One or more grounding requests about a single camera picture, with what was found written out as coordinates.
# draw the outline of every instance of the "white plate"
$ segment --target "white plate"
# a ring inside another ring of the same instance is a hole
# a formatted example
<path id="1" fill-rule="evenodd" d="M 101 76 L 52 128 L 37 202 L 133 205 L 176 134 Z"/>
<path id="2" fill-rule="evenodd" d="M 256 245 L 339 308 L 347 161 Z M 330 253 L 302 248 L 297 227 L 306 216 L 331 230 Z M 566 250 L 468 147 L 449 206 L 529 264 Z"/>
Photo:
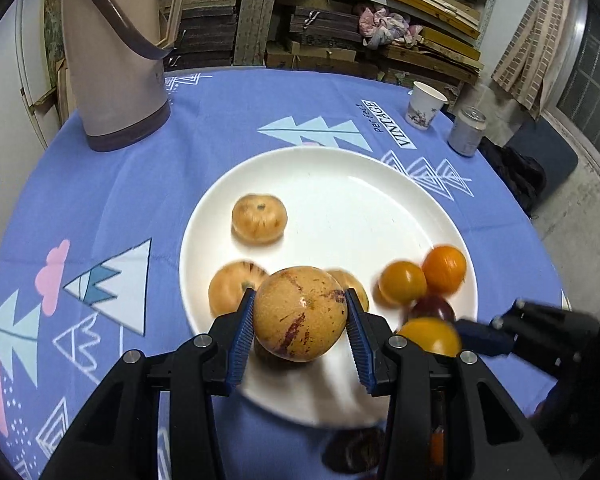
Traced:
<path id="1" fill-rule="evenodd" d="M 285 234 L 271 246 L 248 247 L 232 235 L 232 209 L 247 193 L 272 194 L 286 206 Z M 213 323 L 209 282 L 224 264 L 248 259 L 268 272 L 341 267 L 362 282 L 370 311 L 395 329 L 401 313 L 376 306 L 373 285 L 390 261 L 421 263 L 437 244 L 464 252 L 466 281 L 450 304 L 457 317 L 475 319 L 474 267 L 458 229 L 432 197 L 368 156 L 319 146 L 284 148 L 239 164 L 202 197 L 182 240 L 180 290 L 189 323 L 201 333 Z M 358 383 L 346 332 L 321 358 L 292 371 L 272 371 L 250 356 L 240 388 L 264 409 L 309 426 L 370 426 L 387 414 L 388 398 L 373 399 Z"/>

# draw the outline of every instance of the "screw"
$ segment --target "screw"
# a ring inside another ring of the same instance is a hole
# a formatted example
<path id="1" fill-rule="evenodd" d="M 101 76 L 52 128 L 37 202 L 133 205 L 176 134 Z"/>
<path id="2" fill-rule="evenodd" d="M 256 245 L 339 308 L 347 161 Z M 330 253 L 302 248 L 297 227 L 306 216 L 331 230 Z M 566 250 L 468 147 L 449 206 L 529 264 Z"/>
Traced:
<path id="1" fill-rule="evenodd" d="M 125 363 L 130 365 L 137 363 L 140 360 L 140 352 L 138 350 L 127 350 L 122 356 L 122 359 Z"/>
<path id="2" fill-rule="evenodd" d="M 460 354 L 462 362 L 468 365 L 475 365 L 478 362 L 478 356 L 469 350 L 465 350 Z"/>
<path id="3" fill-rule="evenodd" d="M 491 320 L 491 326 L 494 327 L 494 329 L 496 330 L 501 330 L 502 327 L 504 326 L 504 320 L 502 319 L 502 316 L 496 316 Z"/>
<path id="4" fill-rule="evenodd" d="M 404 348 L 407 346 L 407 338 L 401 335 L 392 335 L 389 338 L 389 346 L 392 346 L 393 348 Z"/>
<path id="5" fill-rule="evenodd" d="M 193 344 L 198 348 L 208 347 L 214 340 L 209 334 L 199 334 L 193 338 Z"/>

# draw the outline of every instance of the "blue tablecloth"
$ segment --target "blue tablecloth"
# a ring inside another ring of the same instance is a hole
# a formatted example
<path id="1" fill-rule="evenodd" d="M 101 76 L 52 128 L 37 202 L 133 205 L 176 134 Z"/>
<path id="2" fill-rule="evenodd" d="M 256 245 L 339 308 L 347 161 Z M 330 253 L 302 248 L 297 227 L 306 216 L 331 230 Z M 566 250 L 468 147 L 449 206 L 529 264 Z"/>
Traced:
<path id="1" fill-rule="evenodd" d="M 171 117 L 149 138 L 92 152 L 73 115 L 32 173 L 0 249 L 0 447 L 36 479 L 84 401 L 125 349 L 147 355 L 190 336 L 178 286 L 182 235 L 227 170 L 303 142 L 339 146 L 408 174 L 444 207 L 471 253 L 481 320 L 518 298 L 561 304 L 557 273 L 524 213 L 480 156 L 446 145 L 438 114 L 418 132 L 404 88 L 339 75 L 229 70 L 168 78 Z M 550 378 L 515 358 L 489 364 L 533 410 Z M 216 399 L 231 479 L 331 479 L 330 432 Z M 167 479 L 168 434 L 159 433 Z"/>

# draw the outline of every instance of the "black bag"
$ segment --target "black bag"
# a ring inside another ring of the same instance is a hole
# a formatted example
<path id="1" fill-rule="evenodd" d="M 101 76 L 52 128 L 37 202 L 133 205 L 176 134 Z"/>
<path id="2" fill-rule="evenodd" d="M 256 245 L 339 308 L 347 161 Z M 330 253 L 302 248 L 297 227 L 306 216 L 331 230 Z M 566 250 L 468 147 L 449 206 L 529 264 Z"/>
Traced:
<path id="1" fill-rule="evenodd" d="M 509 188 L 516 202 L 527 215 L 538 203 L 546 187 L 546 173 L 538 162 L 509 147 L 501 147 L 483 137 L 478 146 L 493 171 Z"/>

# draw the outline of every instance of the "yellow tomato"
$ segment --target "yellow tomato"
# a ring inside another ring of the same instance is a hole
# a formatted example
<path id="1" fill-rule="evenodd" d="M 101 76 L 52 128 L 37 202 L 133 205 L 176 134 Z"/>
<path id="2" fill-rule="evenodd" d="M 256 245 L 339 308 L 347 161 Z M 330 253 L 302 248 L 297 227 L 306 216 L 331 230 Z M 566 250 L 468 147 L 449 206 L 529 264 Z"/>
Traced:
<path id="1" fill-rule="evenodd" d="M 382 296 L 394 306 L 409 306 L 427 293 L 427 280 L 422 269 L 412 262 L 392 262 L 378 280 Z"/>
<path id="2" fill-rule="evenodd" d="M 466 275 L 466 258 L 450 245 L 434 247 L 422 264 L 429 290 L 437 294 L 453 294 Z"/>
<path id="3" fill-rule="evenodd" d="M 455 357 L 462 349 L 460 336 L 451 323 L 435 317 L 411 319 L 398 330 L 398 334 L 433 354 Z"/>

